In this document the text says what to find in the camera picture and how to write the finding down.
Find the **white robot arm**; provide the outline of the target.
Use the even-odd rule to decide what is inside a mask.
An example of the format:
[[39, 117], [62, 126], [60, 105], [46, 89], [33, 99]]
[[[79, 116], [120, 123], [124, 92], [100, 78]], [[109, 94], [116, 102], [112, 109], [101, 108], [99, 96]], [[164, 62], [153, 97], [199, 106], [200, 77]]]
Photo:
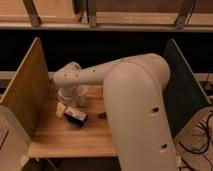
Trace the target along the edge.
[[104, 107], [122, 171], [178, 171], [163, 102], [170, 68], [161, 56], [125, 57], [53, 77], [67, 96], [76, 85], [101, 84]]

